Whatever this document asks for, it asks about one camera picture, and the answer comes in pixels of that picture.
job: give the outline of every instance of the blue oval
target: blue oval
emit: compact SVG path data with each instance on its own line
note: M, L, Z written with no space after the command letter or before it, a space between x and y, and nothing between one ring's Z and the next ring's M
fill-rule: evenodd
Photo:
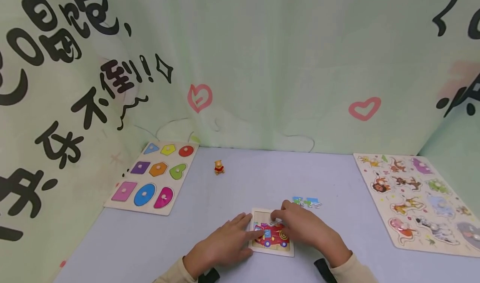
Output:
M137 193L135 194L133 204L135 204L135 206L143 206L148 203L148 201L150 201L155 195L155 189L156 187L152 183L143 185L142 188L138 189Z

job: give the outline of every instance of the red car puzzle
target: red car puzzle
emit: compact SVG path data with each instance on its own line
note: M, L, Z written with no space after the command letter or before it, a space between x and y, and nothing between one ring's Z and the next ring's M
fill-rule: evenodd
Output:
M265 230L265 234L261 238L255 239L257 244L263 245L265 248L269 248L272 245L280 245L282 248L286 248L290 243L290 239L285 233L282 232L284 225L279 223L275 226L270 226L267 223L261 223L261 225L255 225L254 230Z

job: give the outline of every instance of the pink rectangle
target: pink rectangle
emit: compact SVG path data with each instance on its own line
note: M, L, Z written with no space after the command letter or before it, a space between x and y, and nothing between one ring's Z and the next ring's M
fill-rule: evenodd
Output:
M119 202L125 202L128 200L128 197L132 193L133 189L135 189L137 183L136 182L128 182L125 181L123 182L119 189L115 192L115 194L112 197L112 201L119 201Z

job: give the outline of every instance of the green heart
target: green heart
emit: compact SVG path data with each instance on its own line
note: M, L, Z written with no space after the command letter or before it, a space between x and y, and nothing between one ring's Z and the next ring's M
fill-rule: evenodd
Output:
M183 171L187 169L187 164L182 163L170 169L170 176L175 180L180 180L183 177Z

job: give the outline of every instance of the red circle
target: red circle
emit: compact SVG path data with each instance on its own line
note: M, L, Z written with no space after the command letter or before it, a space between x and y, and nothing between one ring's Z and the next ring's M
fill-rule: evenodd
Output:
M191 146L184 146L179 150L179 155L182 157L188 157L193 154L193 147Z

